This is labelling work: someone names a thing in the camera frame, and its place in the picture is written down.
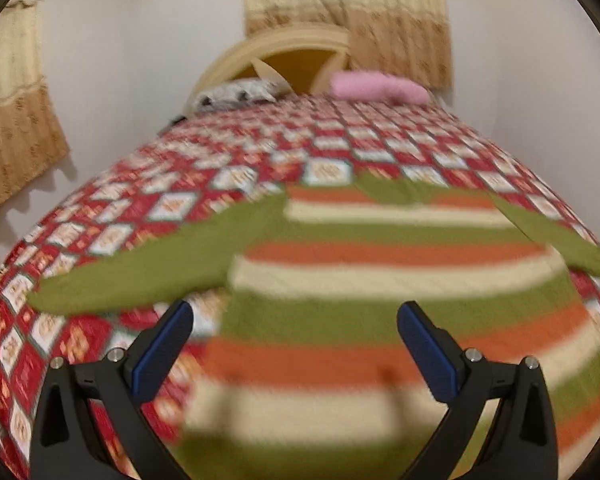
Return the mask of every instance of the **patterned pillow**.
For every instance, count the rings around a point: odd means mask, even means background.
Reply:
[[[256,103],[274,103],[288,89],[280,83],[257,77],[229,81],[197,94],[191,103],[195,113],[235,110]]]

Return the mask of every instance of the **checkered quilt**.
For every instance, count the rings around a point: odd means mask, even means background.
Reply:
[[[489,189],[538,210],[595,242],[577,215],[518,160],[437,107],[390,107],[302,97],[178,124],[67,197],[13,248],[0,269],[0,456],[28,475],[32,421],[51,358],[97,360],[152,326],[164,304],[71,319],[35,312],[27,293],[47,276],[127,251],[285,182],[344,185],[361,170],[440,186]],[[600,331],[600,280],[572,272]],[[218,328],[225,296],[192,296],[195,326],[144,414],[165,441],[177,437],[182,406],[195,395],[205,339]],[[133,471],[97,405],[104,441]]]

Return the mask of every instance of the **metal screw head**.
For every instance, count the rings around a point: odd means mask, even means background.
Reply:
[[[107,352],[107,359],[112,363],[117,363],[118,361],[122,361],[125,356],[124,348],[112,348]]]
[[[530,355],[529,357],[525,357],[525,365],[529,370],[535,370],[540,366],[538,359]]]
[[[54,357],[53,359],[51,359],[51,367],[54,370],[58,370],[58,369],[62,368],[63,364],[64,364],[64,359],[61,357]]]
[[[482,352],[480,352],[477,348],[468,348],[464,351],[464,355],[472,363],[478,362],[480,359],[482,359]]]

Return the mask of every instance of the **pink pillow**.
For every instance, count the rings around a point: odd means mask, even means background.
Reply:
[[[412,105],[425,105],[430,101],[424,86],[382,72],[336,72],[331,78],[331,94],[346,101]]]

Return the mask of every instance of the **headboard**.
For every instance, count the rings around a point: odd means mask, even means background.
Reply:
[[[191,110],[196,94],[234,79],[262,76],[262,64],[280,74],[296,93],[323,93],[331,75],[349,64],[349,31],[326,24],[288,25],[251,36],[237,43],[203,73],[187,100]]]

